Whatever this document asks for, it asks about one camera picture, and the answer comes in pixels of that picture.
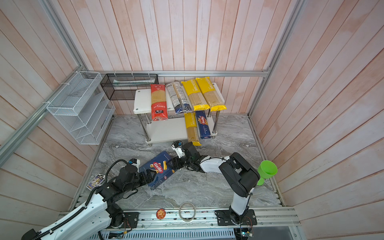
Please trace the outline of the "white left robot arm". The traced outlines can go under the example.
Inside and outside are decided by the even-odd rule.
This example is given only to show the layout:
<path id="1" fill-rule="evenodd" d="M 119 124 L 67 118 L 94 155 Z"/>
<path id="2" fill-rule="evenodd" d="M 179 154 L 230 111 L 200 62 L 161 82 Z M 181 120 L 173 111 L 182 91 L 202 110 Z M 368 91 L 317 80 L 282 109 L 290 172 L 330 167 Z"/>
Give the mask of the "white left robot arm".
<path id="1" fill-rule="evenodd" d="M 117 205 L 128 192 L 151 183 L 157 172 L 139 172 L 136 165 L 128 164 L 119 175 L 94 188 L 87 200 L 53 224 L 35 231 L 29 230 L 23 240 L 83 240 L 109 226 L 124 224 L 124 211 Z"/>

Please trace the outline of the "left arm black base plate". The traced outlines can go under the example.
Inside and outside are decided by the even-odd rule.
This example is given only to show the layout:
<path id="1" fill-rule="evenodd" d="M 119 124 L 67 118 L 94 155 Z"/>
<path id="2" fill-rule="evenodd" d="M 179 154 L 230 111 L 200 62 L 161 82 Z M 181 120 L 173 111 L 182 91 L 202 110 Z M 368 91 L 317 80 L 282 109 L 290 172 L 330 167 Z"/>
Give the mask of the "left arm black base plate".
<path id="1" fill-rule="evenodd" d="M 118 213 L 115 217 L 115 226 L 117 228 L 124 228 L 129 232 L 137 227 L 139 212 L 124 212 L 120 207 L 117 210 Z"/>

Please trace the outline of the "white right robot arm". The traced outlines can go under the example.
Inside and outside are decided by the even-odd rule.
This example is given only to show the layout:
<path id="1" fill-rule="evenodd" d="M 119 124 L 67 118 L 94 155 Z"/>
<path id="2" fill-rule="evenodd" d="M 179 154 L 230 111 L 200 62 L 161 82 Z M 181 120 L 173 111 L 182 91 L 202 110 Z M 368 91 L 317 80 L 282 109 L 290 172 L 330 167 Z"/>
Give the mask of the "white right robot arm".
<path id="1" fill-rule="evenodd" d="M 239 153 L 227 157 L 203 156 L 197 151 L 192 142 L 183 144 L 176 141 L 172 149 L 177 157 L 172 159 L 171 166 L 175 170 L 186 168 L 200 173 L 222 174 L 234 191 L 230 213 L 239 218 L 249 209 L 249 200 L 257 183 L 261 179 L 258 171 Z"/>

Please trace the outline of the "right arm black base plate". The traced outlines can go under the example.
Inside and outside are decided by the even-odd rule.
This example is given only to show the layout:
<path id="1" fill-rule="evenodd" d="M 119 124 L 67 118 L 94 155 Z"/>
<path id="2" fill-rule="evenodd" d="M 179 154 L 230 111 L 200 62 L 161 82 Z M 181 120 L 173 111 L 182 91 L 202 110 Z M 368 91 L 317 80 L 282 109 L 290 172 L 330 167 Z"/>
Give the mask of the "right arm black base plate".
<path id="1" fill-rule="evenodd" d="M 216 210 L 214 211 L 219 226 L 232 226 L 232 225 L 257 225 L 255 211 L 246 208 L 242 215 L 236 214 L 232 209 L 229 210 Z"/>

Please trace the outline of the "blue Barilla spaghetti box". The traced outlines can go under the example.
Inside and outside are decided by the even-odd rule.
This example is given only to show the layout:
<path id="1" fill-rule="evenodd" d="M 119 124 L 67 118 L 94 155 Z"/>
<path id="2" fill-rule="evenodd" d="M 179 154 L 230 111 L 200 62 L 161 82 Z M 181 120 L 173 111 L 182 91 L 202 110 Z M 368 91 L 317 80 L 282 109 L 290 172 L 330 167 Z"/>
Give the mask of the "blue Barilla spaghetti box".
<path id="1" fill-rule="evenodd" d="M 211 131 L 205 111 L 196 111 L 196 119 L 201 139 L 210 139 Z"/>

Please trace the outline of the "clear blue spaghetti bag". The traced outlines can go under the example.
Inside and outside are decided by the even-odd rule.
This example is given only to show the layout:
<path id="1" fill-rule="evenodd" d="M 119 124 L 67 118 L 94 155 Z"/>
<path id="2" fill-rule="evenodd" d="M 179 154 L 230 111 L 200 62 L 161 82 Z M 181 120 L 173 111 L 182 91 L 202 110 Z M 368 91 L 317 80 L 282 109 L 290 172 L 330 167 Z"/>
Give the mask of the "clear blue spaghetti bag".
<path id="1" fill-rule="evenodd" d="M 166 89 L 170 95 L 176 115 L 193 111 L 180 82 L 169 83 L 166 85 Z"/>

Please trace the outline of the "dark blue pasta box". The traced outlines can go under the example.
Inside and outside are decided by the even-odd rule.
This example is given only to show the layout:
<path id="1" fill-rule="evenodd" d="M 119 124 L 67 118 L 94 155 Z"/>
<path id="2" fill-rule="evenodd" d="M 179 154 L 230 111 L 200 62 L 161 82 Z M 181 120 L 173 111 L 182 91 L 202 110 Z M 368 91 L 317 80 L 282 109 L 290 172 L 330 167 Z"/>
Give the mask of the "dark blue pasta box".
<path id="1" fill-rule="evenodd" d="M 170 166 L 171 160 L 172 157 L 166 151 L 163 151 L 139 168 L 139 172 L 144 170 L 156 171 L 155 180 L 148 185 L 151 190 L 155 190 L 176 172 Z"/>

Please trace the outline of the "red spaghetti bag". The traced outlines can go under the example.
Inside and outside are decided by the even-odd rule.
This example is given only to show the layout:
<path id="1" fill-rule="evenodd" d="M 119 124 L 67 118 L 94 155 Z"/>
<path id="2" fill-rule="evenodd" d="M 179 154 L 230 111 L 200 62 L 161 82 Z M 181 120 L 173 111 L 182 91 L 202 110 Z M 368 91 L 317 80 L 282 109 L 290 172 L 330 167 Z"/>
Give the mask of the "red spaghetti bag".
<path id="1" fill-rule="evenodd" d="M 168 120 L 165 85 L 151 85 L 151 114 L 153 121 Z"/>

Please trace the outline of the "yellow pasta bag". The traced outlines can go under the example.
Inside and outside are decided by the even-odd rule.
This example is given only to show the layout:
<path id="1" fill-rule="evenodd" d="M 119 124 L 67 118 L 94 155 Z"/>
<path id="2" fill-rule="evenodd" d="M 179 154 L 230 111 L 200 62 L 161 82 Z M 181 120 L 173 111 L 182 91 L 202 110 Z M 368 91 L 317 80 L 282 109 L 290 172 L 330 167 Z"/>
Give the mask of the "yellow pasta bag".
<path id="1" fill-rule="evenodd" d="M 210 108 L 196 80 L 183 81 L 182 85 L 194 111 L 205 111 Z"/>
<path id="2" fill-rule="evenodd" d="M 188 142 L 192 142 L 194 146 L 201 146 L 199 136 L 198 136 L 198 125 L 196 121 L 195 113 L 185 113 L 184 114 Z"/>
<path id="3" fill-rule="evenodd" d="M 209 77 L 197 78 L 196 81 L 211 111 L 227 109 L 225 102 L 221 99 Z"/>

